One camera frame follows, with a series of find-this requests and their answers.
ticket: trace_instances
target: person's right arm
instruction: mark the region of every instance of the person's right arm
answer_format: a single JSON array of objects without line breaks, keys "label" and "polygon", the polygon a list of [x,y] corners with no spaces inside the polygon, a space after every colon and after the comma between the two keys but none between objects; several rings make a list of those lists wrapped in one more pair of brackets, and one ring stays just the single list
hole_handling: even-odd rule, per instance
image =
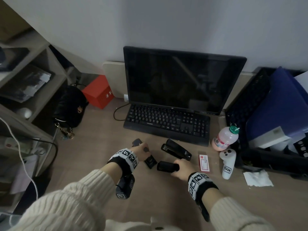
[{"label": "person's right arm", "polygon": [[[186,183],[189,176],[198,169],[185,159],[175,160],[180,170],[171,175]],[[202,203],[210,214],[210,221],[218,231],[272,231],[274,227],[265,219],[255,216],[231,197],[226,197],[216,188],[207,189]]]}]

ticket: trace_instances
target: person's left hand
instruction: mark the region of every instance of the person's left hand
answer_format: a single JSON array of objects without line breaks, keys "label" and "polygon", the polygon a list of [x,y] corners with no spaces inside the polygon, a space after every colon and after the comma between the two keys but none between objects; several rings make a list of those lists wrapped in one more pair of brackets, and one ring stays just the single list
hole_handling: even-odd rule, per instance
[{"label": "person's left hand", "polygon": [[130,150],[136,154],[139,161],[145,161],[148,157],[151,156],[147,143],[142,143],[137,147],[132,147]]}]

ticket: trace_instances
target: black desk organizer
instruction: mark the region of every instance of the black desk organizer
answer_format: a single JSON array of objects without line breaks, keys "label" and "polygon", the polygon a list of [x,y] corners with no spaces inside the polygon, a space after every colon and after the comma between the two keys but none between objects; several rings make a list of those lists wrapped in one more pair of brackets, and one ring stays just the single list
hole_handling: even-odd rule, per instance
[{"label": "black desk organizer", "polygon": [[[246,88],[226,111],[228,126],[240,127],[238,141],[231,148],[237,152],[235,167],[257,172],[262,169],[288,174],[292,178],[308,181],[308,159],[294,154],[287,148],[284,153],[266,149],[249,148],[246,122],[270,91],[270,75],[275,68],[261,68]],[[304,71],[289,70],[295,77]]]}]

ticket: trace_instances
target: bottle label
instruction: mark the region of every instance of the bottle label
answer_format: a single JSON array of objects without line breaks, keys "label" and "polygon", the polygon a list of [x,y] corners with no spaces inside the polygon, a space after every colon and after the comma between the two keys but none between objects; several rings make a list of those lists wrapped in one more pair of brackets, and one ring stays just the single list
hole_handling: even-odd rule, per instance
[{"label": "bottle label", "polygon": [[229,146],[228,143],[224,143],[223,141],[221,141],[221,139],[219,138],[218,135],[217,135],[217,137],[214,138],[214,143],[217,145],[217,147],[227,147],[227,146]]}]

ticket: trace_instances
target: green bottle cap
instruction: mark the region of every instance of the green bottle cap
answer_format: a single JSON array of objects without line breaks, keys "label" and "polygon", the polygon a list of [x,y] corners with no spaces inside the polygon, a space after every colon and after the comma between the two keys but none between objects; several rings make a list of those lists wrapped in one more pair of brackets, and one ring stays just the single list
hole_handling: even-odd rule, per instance
[{"label": "green bottle cap", "polygon": [[236,126],[230,126],[229,130],[231,131],[231,133],[233,134],[238,134],[238,132],[240,132],[240,128],[236,127]]}]

